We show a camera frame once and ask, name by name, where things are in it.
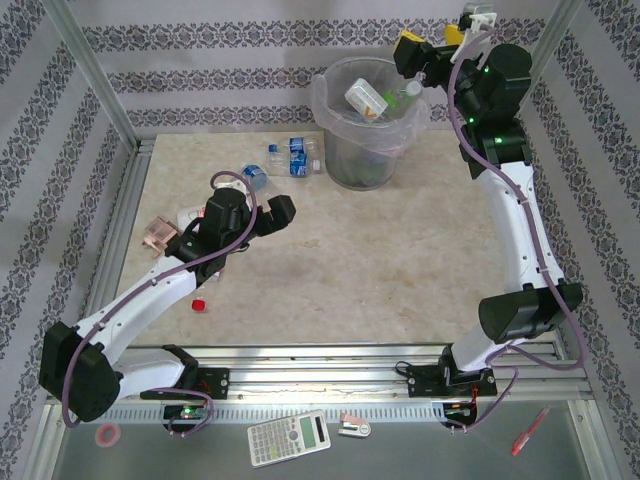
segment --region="patterned wallpaper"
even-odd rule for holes
[[[0,12],[0,479],[14,479],[44,403],[44,332],[83,313],[129,156],[42,5]]]
[[[638,2],[585,2],[522,110],[556,258],[585,286],[587,371],[623,478],[640,478],[638,38]]]
[[[291,8],[278,8],[280,3]],[[555,1],[545,0],[534,15],[526,2],[498,3],[494,41],[528,48],[539,40],[555,7]],[[346,56],[391,58],[405,28],[442,43],[444,26],[457,21],[464,2],[375,0],[365,16],[355,0],[325,5],[247,0],[220,15],[202,0],[187,0],[182,7],[165,4],[153,14],[143,11],[145,5],[153,8],[150,2],[141,4],[117,0],[97,8],[90,0],[75,0],[71,6],[134,127],[148,137],[287,124],[312,128],[314,74]],[[444,95],[429,95],[431,127],[449,128]]]

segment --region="trash bin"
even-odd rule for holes
[[[383,95],[408,83],[395,64],[375,57],[345,58],[312,80],[311,111],[324,129],[327,173],[351,190],[373,190],[393,175],[398,158],[426,128],[429,105],[423,90],[401,118],[383,115],[365,123],[344,94],[364,78]]]

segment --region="calculator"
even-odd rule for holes
[[[279,418],[247,430],[254,468],[318,452],[331,446],[324,412]]]

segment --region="pink tape roll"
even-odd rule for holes
[[[117,423],[105,423],[96,430],[96,445],[102,448],[113,447],[122,436],[122,430]]]

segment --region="beige work surface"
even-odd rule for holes
[[[119,291],[155,262],[141,245],[151,220],[204,204],[213,173],[264,165],[267,145],[285,136],[158,136]],[[371,192],[346,190],[324,171],[273,181],[292,197],[294,221],[228,257],[219,280],[176,303],[136,344],[452,342],[478,324],[482,298],[503,293],[488,202],[453,132],[425,133]],[[196,296],[207,313],[192,311]]]

